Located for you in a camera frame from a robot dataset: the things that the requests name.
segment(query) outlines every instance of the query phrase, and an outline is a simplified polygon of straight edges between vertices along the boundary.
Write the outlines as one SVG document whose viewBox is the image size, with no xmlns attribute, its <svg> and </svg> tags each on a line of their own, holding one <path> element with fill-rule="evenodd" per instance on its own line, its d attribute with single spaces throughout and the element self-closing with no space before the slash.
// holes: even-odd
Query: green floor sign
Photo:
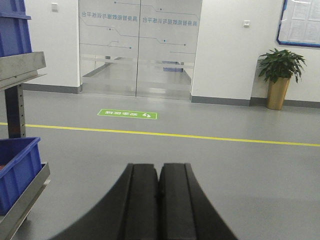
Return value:
<svg viewBox="0 0 320 240">
<path fill-rule="evenodd" d="M 128 111 L 128 110 L 115 110 L 115 109 L 101 109 L 98 113 L 99 116 L 111 116 L 122 118 L 135 118 L 135 119 L 158 119 L 157 112 L 147 111 Z"/>
</svg>

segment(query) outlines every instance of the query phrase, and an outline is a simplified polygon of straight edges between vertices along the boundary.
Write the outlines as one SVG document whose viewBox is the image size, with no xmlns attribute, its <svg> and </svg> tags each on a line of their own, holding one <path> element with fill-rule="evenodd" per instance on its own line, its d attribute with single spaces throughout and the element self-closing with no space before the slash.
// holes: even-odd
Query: light switch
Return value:
<svg viewBox="0 0 320 240">
<path fill-rule="evenodd" d="M 250 20 L 244 20 L 244 21 L 243 21 L 243 26 L 244 26 L 245 28 L 249 28 L 249 27 L 250 27 L 250 23 L 251 23 Z"/>
<path fill-rule="evenodd" d="M 51 12 L 58 12 L 58 3 L 51 3 Z"/>
</svg>

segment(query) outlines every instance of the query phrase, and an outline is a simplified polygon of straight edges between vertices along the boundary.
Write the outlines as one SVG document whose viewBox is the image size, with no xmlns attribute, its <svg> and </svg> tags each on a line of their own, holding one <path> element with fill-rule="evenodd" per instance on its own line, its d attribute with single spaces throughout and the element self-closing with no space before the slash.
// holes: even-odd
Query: metal rack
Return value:
<svg viewBox="0 0 320 240">
<path fill-rule="evenodd" d="M 0 57 L 0 91 L 5 91 L 5 106 L 9 138 L 26 136 L 23 85 L 42 75 L 37 70 L 45 68 L 43 52 L 32 52 Z M 36 175 L 19 199 L 5 216 L 0 216 L 0 239 L 10 240 L 27 218 L 38 197 L 50 180 L 48 163 L 42 164 Z"/>
</svg>

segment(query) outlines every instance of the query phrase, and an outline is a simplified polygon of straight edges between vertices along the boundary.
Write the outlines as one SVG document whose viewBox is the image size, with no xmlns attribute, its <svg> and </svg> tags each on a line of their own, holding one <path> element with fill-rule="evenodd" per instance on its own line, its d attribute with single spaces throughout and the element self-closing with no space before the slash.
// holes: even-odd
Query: shelf post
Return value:
<svg viewBox="0 0 320 240">
<path fill-rule="evenodd" d="M 5 92 L 8 136 L 10 139 L 26 137 L 25 104 L 22 84 L 7 88 Z"/>
</svg>

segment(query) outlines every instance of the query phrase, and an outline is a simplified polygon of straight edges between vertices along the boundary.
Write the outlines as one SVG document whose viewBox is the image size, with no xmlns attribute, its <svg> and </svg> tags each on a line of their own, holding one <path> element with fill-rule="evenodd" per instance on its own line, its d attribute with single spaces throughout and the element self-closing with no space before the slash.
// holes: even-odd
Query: sliding glass door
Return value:
<svg viewBox="0 0 320 240">
<path fill-rule="evenodd" d="M 83 92 L 188 100 L 202 0 L 80 0 Z"/>
</svg>

